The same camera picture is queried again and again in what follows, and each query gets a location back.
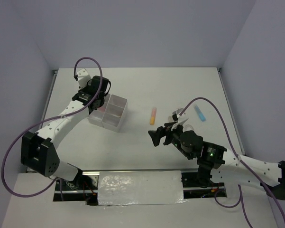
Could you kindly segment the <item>orange pink highlighter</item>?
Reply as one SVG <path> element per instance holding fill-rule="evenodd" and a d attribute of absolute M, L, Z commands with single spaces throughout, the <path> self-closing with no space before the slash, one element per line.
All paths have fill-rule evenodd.
<path fill-rule="evenodd" d="M 157 111 L 157 108 L 156 108 L 156 107 L 153 107 L 153 108 L 152 108 L 152 111 L 151 111 L 150 121 L 149 121 L 149 124 L 150 124 L 150 125 L 154 125 L 154 124 L 155 124 L 156 111 Z"/>

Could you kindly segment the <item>blue highlighter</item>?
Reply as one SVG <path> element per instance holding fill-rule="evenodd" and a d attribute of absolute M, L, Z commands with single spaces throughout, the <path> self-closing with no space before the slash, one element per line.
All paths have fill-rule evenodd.
<path fill-rule="evenodd" d="M 202 122 L 205 122 L 206 121 L 206 118 L 204 116 L 204 114 L 202 113 L 202 111 L 199 109 L 199 107 L 197 105 L 194 106 L 194 109 L 199 117 L 199 119 L 202 121 Z"/>

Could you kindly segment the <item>pink translucent correction tape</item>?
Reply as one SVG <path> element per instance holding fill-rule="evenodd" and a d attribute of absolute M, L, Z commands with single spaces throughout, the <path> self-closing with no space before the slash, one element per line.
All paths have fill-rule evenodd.
<path fill-rule="evenodd" d="M 98 108 L 97 110 L 104 113 L 106 111 L 106 107 L 101 107 L 101 108 Z"/>

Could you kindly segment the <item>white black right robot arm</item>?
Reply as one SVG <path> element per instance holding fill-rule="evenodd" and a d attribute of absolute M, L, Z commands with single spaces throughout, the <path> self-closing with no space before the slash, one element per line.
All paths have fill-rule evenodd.
<path fill-rule="evenodd" d="M 235 155 L 231 149 L 206 142 L 193 130 L 184 131 L 171 123 L 149 130 L 153 145 L 172 144 L 188 160 L 197 160 L 197 182 L 201 186 L 214 183 L 246 185 L 285 200 L 285 161 L 277 163 L 260 161 L 247 156 Z"/>

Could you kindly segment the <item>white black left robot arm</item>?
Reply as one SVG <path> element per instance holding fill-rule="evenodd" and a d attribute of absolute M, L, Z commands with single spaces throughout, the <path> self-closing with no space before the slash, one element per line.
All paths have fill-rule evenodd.
<path fill-rule="evenodd" d="M 100 76 L 87 77 L 85 86 L 73 97 L 59 118 L 35 133 L 22 136 L 20 162 L 45 177 L 63 179 L 71 189 L 79 189 L 91 178 L 80 168 L 59 159 L 56 152 L 61 141 L 83 119 L 102 107 L 111 82 Z"/>

